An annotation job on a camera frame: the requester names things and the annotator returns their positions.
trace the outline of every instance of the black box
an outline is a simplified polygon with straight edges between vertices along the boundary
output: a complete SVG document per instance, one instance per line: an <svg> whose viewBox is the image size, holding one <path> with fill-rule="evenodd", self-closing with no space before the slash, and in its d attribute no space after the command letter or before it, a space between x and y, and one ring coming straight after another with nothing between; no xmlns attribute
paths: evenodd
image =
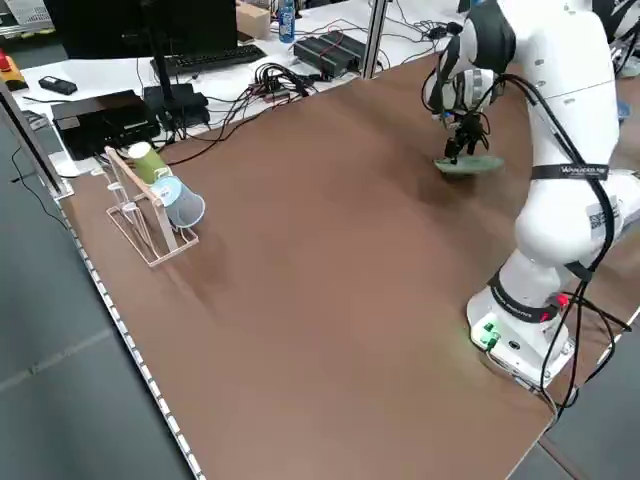
<svg viewBox="0 0 640 480"><path fill-rule="evenodd" d="M327 77L339 77L361 67L365 45L344 35L331 32L318 38L310 37L296 42L293 54L313 65Z"/></svg>
<svg viewBox="0 0 640 480"><path fill-rule="evenodd" d="M149 107L133 90L59 103L51 108L53 124L74 160L149 141L160 133Z"/></svg>

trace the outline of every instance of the plastic bottle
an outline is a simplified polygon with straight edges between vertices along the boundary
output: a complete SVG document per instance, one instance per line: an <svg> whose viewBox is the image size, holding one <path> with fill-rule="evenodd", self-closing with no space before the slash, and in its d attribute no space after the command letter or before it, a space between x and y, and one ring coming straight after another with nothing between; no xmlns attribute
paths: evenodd
<svg viewBox="0 0 640 480"><path fill-rule="evenodd" d="M296 7L294 2L295 0L281 0L278 6L278 31L280 41L283 43L292 43L296 39Z"/></svg>

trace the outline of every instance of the white desk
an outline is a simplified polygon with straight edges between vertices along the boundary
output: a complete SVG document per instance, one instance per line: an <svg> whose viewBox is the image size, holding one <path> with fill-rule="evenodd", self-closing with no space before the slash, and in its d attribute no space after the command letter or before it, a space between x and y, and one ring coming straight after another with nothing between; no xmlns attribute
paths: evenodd
<svg viewBox="0 0 640 480"><path fill-rule="evenodd" d="M462 22L463 18L456 13L457 5L458 0L401 0L400 2L402 11L409 23L423 20ZM348 2L304 10L301 14L302 18L296 20L296 31L298 32L326 33L327 27L331 24L330 28L332 29L345 30L347 35L362 42L367 40L366 29L369 26L371 15L371 8L367 4L367 0L349 0ZM400 21L401 18L396 0L388 5L387 19ZM438 50L444 48L446 44L447 39L441 40L437 44ZM205 96L232 100L237 98L247 85L252 82L255 69L266 62L278 63L301 74L317 73L313 67L298 62L291 52L291 45L281 43L276 33L272 33L266 40L256 40L256 45L267 53L267 57L253 64L205 72L196 80L191 80L189 76L184 76L181 77L180 81L191 80L194 90L203 93ZM419 32L393 21L385 21L381 54L379 56L379 60L385 68L397 66L409 57L413 56L411 59L415 59L419 58L421 54L432 52L433 45L430 42L420 42ZM150 58L67 60L29 68L24 70L23 74L30 85L30 89L16 93L15 98L18 105L23 110L29 109L45 114L49 118L51 118L50 104L35 103L22 98L26 95L40 100L60 99L60 95L43 90L38 85L38 80L47 75L68 79L76 83L78 91L69 97L65 97L66 100L80 100L129 89L133 89L136 93L141 93L141 81L144 86L158 84L150 65ZM354 78L356 78L355 74L347 74L331 83L318 83L316 87L319 90L325 90L344 84ZM245 115L254 115L269 108L269 106L265 102L257 101L247 109ZM210 100L208 108L213 111L210 123L212 126L216 126L225 117L229 104ZM205 130L206 127L204 126L195 127L190 129L189 133L194 135ZM80 175L98 166L93 159L74 162L70 159L68 153L64 151L52 155L51 160L58 173L68 177Z"/></svg>

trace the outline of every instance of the floor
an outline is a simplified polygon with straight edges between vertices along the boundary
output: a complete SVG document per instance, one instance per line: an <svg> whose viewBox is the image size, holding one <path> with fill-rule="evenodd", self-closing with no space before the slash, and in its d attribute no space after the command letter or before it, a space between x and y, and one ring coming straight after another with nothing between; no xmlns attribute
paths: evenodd
<svg viewBox="0 0 640 480"><path fill-rule="evenodd" d="M15 57L26 68L63 55L53 44ZM70 237L12 181L16 148L0 125L0 478L191 478ZM16 161L55 214L20 153ZM637 478L638 364L635 331L546 437L572 471L589 479ZM511 478L571 477L536 445Z"/></svg>

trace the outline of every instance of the brown table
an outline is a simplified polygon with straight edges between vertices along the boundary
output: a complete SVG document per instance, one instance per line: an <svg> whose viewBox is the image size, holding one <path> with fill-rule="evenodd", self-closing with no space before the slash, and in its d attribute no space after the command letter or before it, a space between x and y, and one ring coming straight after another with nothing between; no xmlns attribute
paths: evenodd
<svg viewBox="0 0 640 480"><path fill-rule="evenodd" d="M504 478L549 422L483 363L464 315L514 248L526 108L508 91L490 109L504 170L447 181L430 164L447 133L419 97L431 65L267 113L177 167L207 202L201 243L153 270L104 213L103 181L74 181L63 208L208 479ZM637 81L623 91L640 106ZM637 119L616 162L640 168ZM639 240L589 290L624 318ZM606 343L585 320L581 378Z"/></svg>

